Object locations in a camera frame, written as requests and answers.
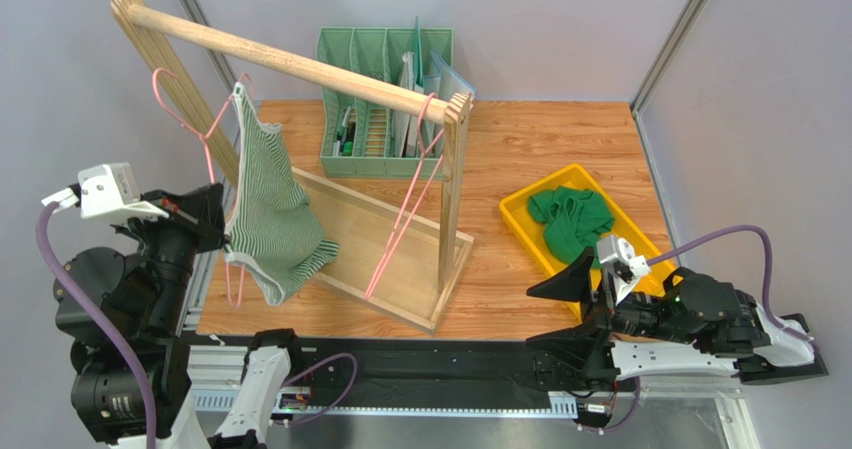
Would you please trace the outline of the green white striped tank top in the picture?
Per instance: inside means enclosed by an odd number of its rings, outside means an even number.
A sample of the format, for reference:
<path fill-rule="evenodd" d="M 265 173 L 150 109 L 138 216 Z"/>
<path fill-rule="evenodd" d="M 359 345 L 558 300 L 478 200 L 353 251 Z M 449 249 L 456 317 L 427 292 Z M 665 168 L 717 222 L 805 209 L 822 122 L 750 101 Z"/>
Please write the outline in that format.
<path fill-rule="evenodd" d="M 240 163 L 225 261 L 247 269 L 266 303 L 279 306 L 335 262 L 340 245 L 325 237 L 309 195 L 293 175 L 281 126 L 259 119 L 240 82 L 232 107 L 241 132 Z"/>

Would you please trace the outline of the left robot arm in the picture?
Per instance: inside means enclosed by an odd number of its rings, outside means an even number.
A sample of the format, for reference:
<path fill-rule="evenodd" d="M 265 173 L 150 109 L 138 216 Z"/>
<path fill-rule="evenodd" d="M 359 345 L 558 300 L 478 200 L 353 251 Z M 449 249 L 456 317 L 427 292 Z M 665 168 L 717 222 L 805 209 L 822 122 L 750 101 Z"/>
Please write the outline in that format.
<path fill-rule="evenodd" d="M 71 185 L 44 202 L 37 245 L 54 274 L 57 328 L 72 340 L 71 403 L 94 440 L 111 448 L 262 448 L 273 405 L 303 362 L 290 329 L 256 333 L 248 345 L 238 395 L 224 423 L 206 435 L 180 337 L 181 310 L 197 255 L 227 243 L 223 186 L 185 194 L 153 190 L 108 199 L 107 186 Z M 130 255 L 108 247 L 60 262 L 47 229 L 63 209 L 99 209 Z"/>

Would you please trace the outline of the pink wire hanger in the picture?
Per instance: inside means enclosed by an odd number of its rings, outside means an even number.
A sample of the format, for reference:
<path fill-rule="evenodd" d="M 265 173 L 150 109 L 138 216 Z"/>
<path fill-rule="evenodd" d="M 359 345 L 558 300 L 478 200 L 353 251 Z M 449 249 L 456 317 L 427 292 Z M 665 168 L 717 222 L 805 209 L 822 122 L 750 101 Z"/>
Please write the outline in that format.
<path fill-rule="evenodd" d="M 442 156 L 440 156 L 439 159 L 438 159 L 438 162 L 436 163 L 436 166 L 432 170 L 432 173 L 427 178 L 425 188 L 421 190 L 420 195 L 418 196 L 417 200 L 414 202 L 413 208 L 410 211 L 407 211 L 409 201 L 411 200 L 411 198 L 413 196 L 416 183 L 419 180 L 419 176 L 422 172 L 423 165 L 424 165 L 424 162 L 425 162 L 425 157 L 433 149 L 433 147 L 436 145 L 436 141 L 443 136 L 443 130 L 440 130 L 436 139 L 432 139 L 431 142 L 429 143 L 429 145 L 426 145 L 425 142 L 424 142 L 424 137 L 419 132 L 419 128 L 420 128 L 420 126 L 422 125 L 422 123 L 425 119 L 427 109 L 429 108 L 430 103 L 433 100 L 435 100 L 436 98 L 437 98 L 437 94 L 435 92 L 428 94 L 426 96 L 426 100 L 425 100 L 423 106 L 421 107 L 421 110 L 420 110 L 420 112 L 417 116 L 417 128 L 418 128 L 417 148 L 418 148 L 418 152 L 419 152 L 419 159 L 418 159 L 418 164 L 416 166 L 416 171 L 415 171 L 414 175 L 412 176 L 412 179 L 409 183 L 407 192 L 406 192 L 405 197 L 403 199 L 403 204 L 402 204 L 401 208 L 399 209 L 399 211 L 397 213 L 396 219 L 394 221 L 394 225 L 391 229 L 391 232 L 389 234 L 389 237 L 388 237 L 386 245 L 385 245 L 385 250 L 384 250 L 384 252 L 383 252 L 383 254 L 382 254 L 382 256 L 381 256 L 381 258 L 380 258 L 380 260 L 379 260 L 379 262 L 378 262 L 378 264 L 377 264 L 377 266 L 376 266 L 376 268 L 373 272 L 373 275 L 370 279 L 368 287 L 365 291 L 364 301 L 369 301 L 371 299 L 371 297 L 373 296 L 375 289 L 378 286 L 380 279 L 383 276 L 383 274 L 384 274 L 384 272 L 387 268 L 387 265 L 389 264 L 392 256 L 394 255 L 402 237 L 405 235 L 405 232 L 408 229 L 408 227 L 409 227 L 409 225 L 410 225 L 410 223 L 413 219 L 413 216 L 416 214 L 416 211 L 419 209 L 419 206 L 421 205 L 421 203 L 422 203 L 422 201 L 425 197 L 426 191 L 428 190 L 428 188 L 431 184 L 431 181 L 433 180 L 438 168 L 440 167 L 440 163 L 442 162 Z"/>

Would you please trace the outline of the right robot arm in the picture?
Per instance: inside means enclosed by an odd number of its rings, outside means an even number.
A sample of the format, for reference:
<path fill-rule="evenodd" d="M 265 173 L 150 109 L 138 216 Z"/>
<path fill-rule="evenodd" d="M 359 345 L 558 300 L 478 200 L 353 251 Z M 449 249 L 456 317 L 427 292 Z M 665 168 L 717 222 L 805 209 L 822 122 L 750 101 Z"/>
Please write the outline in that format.
<path fill-rule="evenodd" d="M 678 268 L 664 293 L 634 291 L 650 268 L 630 245 L 601 253 L 601 279 L 590 271 L 586 248 L 568 267 L 527 289 L 530 297 L 575 302 L 580 325 L 530 337 L 527 347 L 557 362 L 567 389 L 609 390 L 649 375 L 736 377 L 745 385 L 770 385 L 823 377 L 829 371 L 807 340 L 800 315 L 775 326 L 766 310 L 730 283 Z"/>

